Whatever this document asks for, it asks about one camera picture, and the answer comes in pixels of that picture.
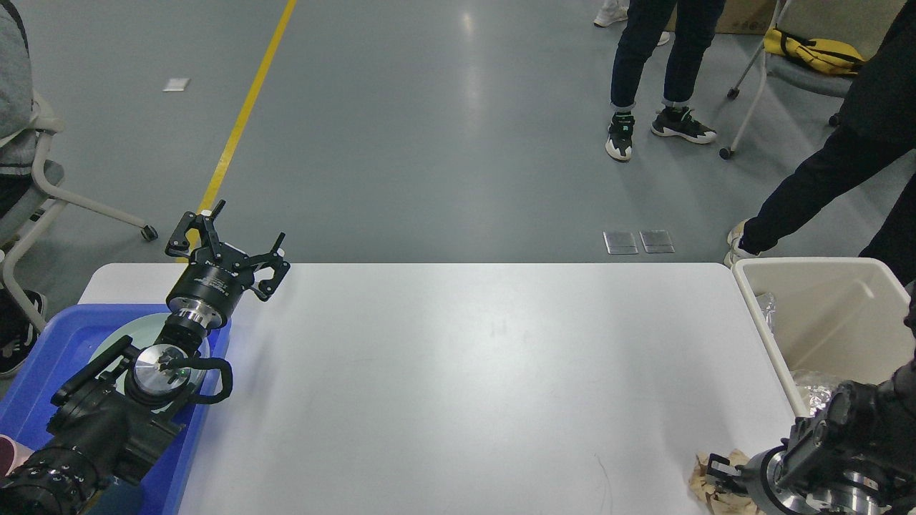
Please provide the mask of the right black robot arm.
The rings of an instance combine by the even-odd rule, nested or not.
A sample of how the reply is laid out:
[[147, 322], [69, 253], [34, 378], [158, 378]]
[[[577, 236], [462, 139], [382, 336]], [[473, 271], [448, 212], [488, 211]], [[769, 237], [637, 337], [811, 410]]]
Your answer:
[[710, 454], [717, 494], [766, 514], [912, 514], [915, 505], [915, 364], [879, 385], [841, 382], [779, 446], [734, 465]]

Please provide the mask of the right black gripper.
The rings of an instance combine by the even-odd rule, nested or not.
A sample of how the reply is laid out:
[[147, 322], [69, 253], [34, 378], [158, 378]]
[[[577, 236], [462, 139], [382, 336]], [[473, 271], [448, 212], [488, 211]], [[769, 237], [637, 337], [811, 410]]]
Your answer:
[[768, 477], [769, 465], [784, 446], [755, 454], [745, 466], [733, 465], [729, 458], [710, 454], [706, 465], [706, 481], [722, 494], [748, 494], [765, 514], [795, 514], [776, 495]]

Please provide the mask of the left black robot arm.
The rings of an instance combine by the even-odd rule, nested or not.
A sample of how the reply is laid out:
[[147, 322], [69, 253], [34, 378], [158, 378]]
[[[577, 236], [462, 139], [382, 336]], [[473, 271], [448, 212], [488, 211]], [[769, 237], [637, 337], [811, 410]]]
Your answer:
[[139, 346], [120, 336], [50, 398], [57, 407], [50, 441], [4, 477], [4, 514], [81, 514], [112, 479], [139, 484], [179, 436], [175, 416], [183, 408], [232, 394], [232, 366], [203, 355], [203, 346], [243, 293], [269, 300], [291, 264], [284, 232], [255, 255], [220, 240], [215, 220], [223, 206], [186, 212], [167, 242], [165, 254], [187, 267], [167, 294], [169, 313], [153, 341]]

